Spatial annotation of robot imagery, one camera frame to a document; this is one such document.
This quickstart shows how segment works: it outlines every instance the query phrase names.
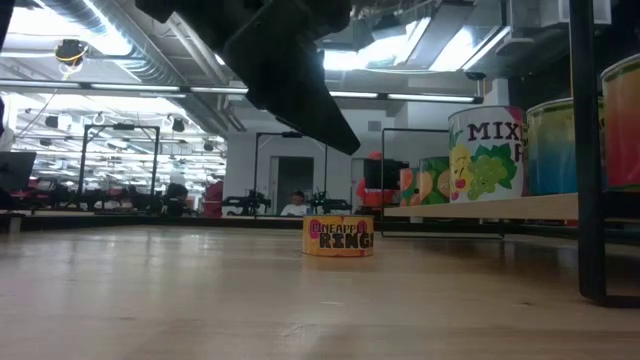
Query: grapes illustration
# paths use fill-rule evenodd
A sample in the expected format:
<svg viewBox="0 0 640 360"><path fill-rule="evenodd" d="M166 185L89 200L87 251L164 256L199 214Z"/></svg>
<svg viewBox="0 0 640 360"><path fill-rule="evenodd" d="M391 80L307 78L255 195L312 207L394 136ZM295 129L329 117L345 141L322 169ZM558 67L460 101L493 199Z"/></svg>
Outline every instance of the grapes illustration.
<svg viewBox="0 0 640 360"><path fill-rule="evenodd" d="M473 174L471 188L467 196L475 201L482 194L492 194L496 191L496 184L508 176L507 169L499 157L482 155L476 162L469 165L469 171Z"/></svg>

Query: wooden floor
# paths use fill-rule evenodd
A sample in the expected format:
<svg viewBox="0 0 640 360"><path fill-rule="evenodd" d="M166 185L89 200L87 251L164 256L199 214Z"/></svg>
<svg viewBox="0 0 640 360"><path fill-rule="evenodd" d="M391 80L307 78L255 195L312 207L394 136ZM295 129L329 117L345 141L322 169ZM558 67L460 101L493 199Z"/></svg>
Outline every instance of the wooden floor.
<svg viewBox="0 0 640 360"><path fill-rule="evenodd" d="M640 359L640 311L583 301L574 246L379 239L326 259L299 231L2 238L0 359ZM638 250L611 251L614 286L638 291Z"/></svg>

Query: wooden shelf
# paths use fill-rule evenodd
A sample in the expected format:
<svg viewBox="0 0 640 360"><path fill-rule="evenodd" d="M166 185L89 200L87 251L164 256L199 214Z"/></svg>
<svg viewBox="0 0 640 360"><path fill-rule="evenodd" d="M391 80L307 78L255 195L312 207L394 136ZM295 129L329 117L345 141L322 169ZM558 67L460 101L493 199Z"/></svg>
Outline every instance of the wooden shelf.
<svg viewBox="0 0 640 360"><path fill-rule="evenodd" d="M463 219L575 220L578 194L385 209L385 216Z"/></svg>

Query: colorful can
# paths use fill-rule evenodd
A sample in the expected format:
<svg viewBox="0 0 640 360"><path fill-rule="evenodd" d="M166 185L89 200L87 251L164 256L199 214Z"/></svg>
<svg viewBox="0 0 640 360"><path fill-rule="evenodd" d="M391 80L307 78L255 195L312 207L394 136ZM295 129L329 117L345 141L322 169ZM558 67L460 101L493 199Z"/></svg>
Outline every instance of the colorful can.
<svg viewBox="0 0 640 360"><path fill-rule="evenodd" d="M449 157L420 160L420 173L417 180L421 205L448 203Z"/></svg>
<svg viewBox="0 0 640 360"><path fill-rule="evenodd" d="M604 103L600 101L600 125ZM578 191L573 99L540 104L527 111L527 156L531 195Z"/></svg>
<svg viewBox="0 0 640 360"><path fill-rule="evenodd" d="M602 74L609 190L640 189L640 54Z"/></svg>
<svg viewBox="0 0 640 360"><path fill-rule="evenodd" d="M451 202L520 198L524 191L523 111L485 106L449 117Z"/></svg>
<svg viewBox="0 0 640 360"><path fill-rule="evenodd" d="M418 168L400 170L400 206L420 205Z"/></svg>
<svg viewBox="0 0 640 360"><path fill-rule="evenodd" d="M315 256L373 255L373 216L305 216L302 252Z"/></svg>

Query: doorway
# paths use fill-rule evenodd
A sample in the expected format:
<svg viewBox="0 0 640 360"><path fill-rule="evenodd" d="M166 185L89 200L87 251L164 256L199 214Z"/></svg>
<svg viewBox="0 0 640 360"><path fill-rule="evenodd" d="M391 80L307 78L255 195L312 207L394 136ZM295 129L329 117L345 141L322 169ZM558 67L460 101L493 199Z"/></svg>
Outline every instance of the doorway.
<svg viewBox="0 0 640 360"><path fill-rule="evenodd" d="M273 214L279 215L291 202L291 194L294 191L302 191L305 199L310 200L313 194L313 169L312 157L278 156L271 158L271 181L269 194Z"/></svg>

